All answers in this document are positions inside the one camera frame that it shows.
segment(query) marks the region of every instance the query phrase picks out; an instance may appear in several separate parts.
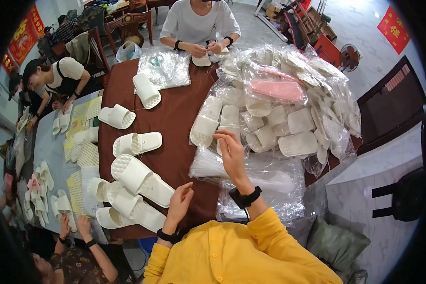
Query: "black bag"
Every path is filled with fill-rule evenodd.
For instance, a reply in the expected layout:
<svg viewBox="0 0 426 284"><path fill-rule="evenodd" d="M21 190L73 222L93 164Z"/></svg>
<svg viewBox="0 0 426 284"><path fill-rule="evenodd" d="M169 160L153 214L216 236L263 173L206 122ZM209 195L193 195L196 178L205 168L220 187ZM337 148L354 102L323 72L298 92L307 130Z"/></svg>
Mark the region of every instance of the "black bag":
<svg viewBox="0 0 426 284"><path fill-rule="evenodd" d="M423 167L404 175L397 183L373 189L373 198L393 194L391 207L373 210L373 218L393 215L410 222L418 219L426 203L426 173Z"/></svg>

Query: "striped shirt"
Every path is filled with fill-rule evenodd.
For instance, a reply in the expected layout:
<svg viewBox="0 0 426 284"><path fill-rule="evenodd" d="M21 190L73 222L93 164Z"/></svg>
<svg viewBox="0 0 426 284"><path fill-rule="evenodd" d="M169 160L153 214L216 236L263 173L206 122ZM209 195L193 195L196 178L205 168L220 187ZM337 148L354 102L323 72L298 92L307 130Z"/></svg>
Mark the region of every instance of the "striped shirt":
<svg viewBox="0 0 426 284"><path fill-rule="evenodd" d="M73 29L75 24L76 24L75 22L69 21L63 26L60 26L55 32L55 34L57 35L58 41L64 41L64 42L71 41L74 38Z"/></svg>

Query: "scissors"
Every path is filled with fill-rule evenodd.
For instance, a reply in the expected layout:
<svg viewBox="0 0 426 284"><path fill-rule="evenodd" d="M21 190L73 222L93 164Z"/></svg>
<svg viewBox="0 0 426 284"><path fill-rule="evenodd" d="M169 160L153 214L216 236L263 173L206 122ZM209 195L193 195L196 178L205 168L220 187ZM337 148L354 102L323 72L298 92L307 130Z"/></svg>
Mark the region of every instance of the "scissors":
<svg viewBox="0 0 426 284"><path fill-rule="evenodd" d="M150 62L151 65L155 67L161 67L164 61L164 57L161 54L158 54L156 56L150 57L148 61Z"/></svg>

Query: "red banner with gold text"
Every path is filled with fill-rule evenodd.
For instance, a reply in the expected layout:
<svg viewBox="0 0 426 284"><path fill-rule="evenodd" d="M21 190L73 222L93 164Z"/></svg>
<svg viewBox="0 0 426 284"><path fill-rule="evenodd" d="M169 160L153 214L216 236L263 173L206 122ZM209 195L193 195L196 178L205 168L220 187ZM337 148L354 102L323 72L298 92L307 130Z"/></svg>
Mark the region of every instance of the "red banner with gold text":
<svg viewBox="0 0 426 284"><path fill-rule="evenodd" d="M409 34L396 11L390 6L382 21L377 26L379 31L393 46L398 54L401 54L410 40Z"/></svg>
<svg viewBox="0 0 426 284"><path fill-rule="evenodd" d="M11 71L13 71L13 69L16 67L13 59L11 58L11 55L8 52L6 52L3 56L2 67L5 69L8 75L10 75Z"/></svg>
<svg viewBox="0 0 426 284"><path fill-rule="evenodd" d="M28 17L32 19L32 24L38 38L42 37L44 35L44 24L41 20L38 9L36 9L36 4L33 4L30 12L28 13Z"/></svg>
<svg viewBox="0 0 426 284"><path fill-rule="evenodd" d="M32 19L29 15L30 14L27 14L22 22L20 22L9 44L9 51L19 65L22 65L23 60L39 38L35 34Z"/></svg>

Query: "yellow shirt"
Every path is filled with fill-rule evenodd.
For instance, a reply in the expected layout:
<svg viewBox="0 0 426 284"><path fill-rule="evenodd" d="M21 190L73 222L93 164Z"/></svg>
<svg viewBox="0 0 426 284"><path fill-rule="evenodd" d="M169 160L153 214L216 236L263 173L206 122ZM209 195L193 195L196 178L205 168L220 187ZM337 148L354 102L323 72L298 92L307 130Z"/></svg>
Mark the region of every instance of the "yellow shirt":
<svg viewBox="0 0 426 284"><path fill-rule="evenodd" d="M155 244L143 275L144 284L342 283L271 208L248 225L209 221L172 249Z"/></svg>

